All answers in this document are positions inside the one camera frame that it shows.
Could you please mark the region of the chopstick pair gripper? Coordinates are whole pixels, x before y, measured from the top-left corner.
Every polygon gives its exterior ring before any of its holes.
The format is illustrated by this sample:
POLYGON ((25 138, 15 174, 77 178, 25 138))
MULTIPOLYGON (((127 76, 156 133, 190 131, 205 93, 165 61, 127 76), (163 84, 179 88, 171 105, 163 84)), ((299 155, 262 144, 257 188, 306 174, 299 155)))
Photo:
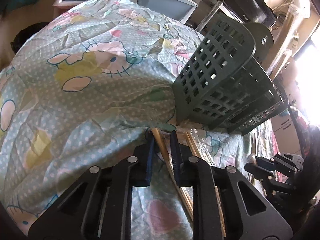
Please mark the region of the chopstick pair gripper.
POLYGON ((162 159, 165 162, 165 165, 168 169, 170 177, 176 187, 176 191, 183 203, 185 210, 191 220, 193 220, 193 190, 191 187, 178 187, 176 185, 175 177, 174 177, 174 167, 172 164, 171 158, 171 146, 170 146, 170 133, 163 132, 158 128, 151 129, 153 136, 159 146, 159 151, 161 153, 162 159))

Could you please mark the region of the loose chopstick pair on table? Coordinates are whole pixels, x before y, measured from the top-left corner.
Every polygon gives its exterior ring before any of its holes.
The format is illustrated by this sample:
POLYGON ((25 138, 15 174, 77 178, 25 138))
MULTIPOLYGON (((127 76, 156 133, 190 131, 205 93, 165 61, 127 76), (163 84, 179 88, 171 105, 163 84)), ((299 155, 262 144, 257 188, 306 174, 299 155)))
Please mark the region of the loose chopstick pair on table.
MULTIPOLYGON (((194 139, 193 135, 190 132, 184 132, 184 136, 186 138, 186 141, 187 141, 193 155, 207 161, 208 164, 210 164, 210 165, 214 164, 213 158, 209 157, 209 155, 206 152, 206 148, 203 147, 200 142, 196 142, 196 140, 194 139)), ((220 216, 222 236, 226 237, 225 221, 224 221, 223 212, 222 212, 220 194, 219 194, 219 190, 218 190, 217 186, 215 187, 215 194, 216 194, 216 200, 217 200, 218 211, 219 211, 219 216, 220 216)))

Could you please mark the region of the green plastic utensil basket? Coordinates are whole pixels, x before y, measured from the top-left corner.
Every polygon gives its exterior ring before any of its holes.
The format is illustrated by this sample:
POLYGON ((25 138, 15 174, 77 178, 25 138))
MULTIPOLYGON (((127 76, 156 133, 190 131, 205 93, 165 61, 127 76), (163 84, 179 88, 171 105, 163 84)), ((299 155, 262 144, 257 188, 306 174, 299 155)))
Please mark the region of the green plastic utensil basket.
POLYGON ((255 59, 256 41, 246 25, 225 14, 213 20, 172 85, 176 121, 246 135, 285 111, 288 99, 255 59))

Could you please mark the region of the cartoon print tablecloth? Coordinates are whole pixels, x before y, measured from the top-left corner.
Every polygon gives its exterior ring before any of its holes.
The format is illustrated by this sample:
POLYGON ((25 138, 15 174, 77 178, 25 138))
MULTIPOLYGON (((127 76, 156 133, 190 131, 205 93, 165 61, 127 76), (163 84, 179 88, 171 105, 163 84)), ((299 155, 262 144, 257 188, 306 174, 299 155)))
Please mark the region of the cartoon print tablecloth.
POLYGON ((247 135, 176 124, 172 84, 203 35, 129 0, 88 0, 27 39, 1 71, 1 204, 25 237, 93 165, 115 165, 153 127, 193 136, 213 166, 277 149, 267 121, 247 135))

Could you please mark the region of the black microwave oven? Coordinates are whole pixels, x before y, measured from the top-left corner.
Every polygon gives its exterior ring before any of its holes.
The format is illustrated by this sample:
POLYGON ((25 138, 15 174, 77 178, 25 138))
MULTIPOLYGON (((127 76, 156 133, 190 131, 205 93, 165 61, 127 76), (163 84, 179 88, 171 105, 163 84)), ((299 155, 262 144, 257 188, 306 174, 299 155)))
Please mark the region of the black microwave oven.
POLYGON ((264 0, 225 0, 227 9, 243 23, 255 22, 270 28, 276 23, 276 16, 264 0))

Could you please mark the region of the metal shelf rack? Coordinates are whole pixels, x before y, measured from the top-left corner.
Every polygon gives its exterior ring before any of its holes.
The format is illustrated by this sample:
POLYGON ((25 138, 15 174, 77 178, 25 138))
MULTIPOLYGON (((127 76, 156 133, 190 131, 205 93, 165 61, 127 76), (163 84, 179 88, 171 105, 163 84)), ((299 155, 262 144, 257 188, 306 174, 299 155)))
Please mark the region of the metal shelf rack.
POLYGON ((213 5, 211 11, 203 18, 203 20, 198 24, 195 30, 200 33, 222 6, 223 6, 223 1, 217 1, 213 5))

